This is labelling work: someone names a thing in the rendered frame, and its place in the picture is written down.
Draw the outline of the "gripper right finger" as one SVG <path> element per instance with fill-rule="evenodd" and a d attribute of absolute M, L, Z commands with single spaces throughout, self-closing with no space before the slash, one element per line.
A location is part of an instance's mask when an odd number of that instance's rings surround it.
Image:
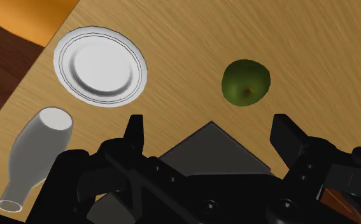
<path fill-rule="evenodd" d="M 275 114 L 270 143 L 289 168 L 284 180 L 317 198 L 321 190 L 340 191 L 361 215 L 361 146 L 351 153 L 308 136 L 286 114 Z"/>

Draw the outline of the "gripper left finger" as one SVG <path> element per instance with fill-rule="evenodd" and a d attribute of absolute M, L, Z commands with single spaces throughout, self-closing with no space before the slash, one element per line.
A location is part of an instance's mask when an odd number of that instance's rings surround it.
<path fill-rule="evenodd" d="M 104 141 L 95 154 L 59 154 L 25 224 L 95 224 L 87 215 L 104 193 L 113 194 L 135 224 L 199 224 L 184 175 L 143 156 L 143 145 L 143 117 L 132 115 L 124 136 Z"/>

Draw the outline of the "white round plate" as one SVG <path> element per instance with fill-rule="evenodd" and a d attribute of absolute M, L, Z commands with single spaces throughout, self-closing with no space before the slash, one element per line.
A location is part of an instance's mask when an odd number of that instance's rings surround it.
<path fill-rule="evenodd" d="M 104 108 L 137 99 L 148 79 L 146 61 L 139 48 L 106 27 L 79 27 L 64 35 L 53 52 L 53 67 L 70 94 Z"/>

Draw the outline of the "white vase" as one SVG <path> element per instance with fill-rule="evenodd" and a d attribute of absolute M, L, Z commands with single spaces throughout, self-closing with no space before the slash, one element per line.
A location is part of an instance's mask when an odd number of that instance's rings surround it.
<path fill-rule="evenodd" d="M 46 179 L 71 138 L 73 119 L 63 109 L 47 107 L 31 118 L 15 139 L 8 159 L 8 184 L 0 209 L 17 213 L 29 192 Z"/>

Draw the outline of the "green apple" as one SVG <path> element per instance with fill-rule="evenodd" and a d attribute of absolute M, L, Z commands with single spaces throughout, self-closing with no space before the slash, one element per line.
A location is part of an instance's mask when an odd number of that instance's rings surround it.
<path fill-rule="evenodd" d="M 250 106 L 269 91 L 271 76 L 262 64 L 239 59 L 227 66 L 222 77 L 223 97 L 235 106 Z"/>

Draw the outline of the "dark grey flat book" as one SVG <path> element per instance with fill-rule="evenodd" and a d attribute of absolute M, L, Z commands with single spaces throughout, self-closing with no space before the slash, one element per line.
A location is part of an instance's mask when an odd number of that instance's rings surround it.
<path fill-rule="evenodd" d="M 216 123 L 209 122 L 159 157 L 184 176 L 271 174 L 271 169 Z M 110 193 L 92 206 L 94 224 L 134 224 L 134 218 Z"/>

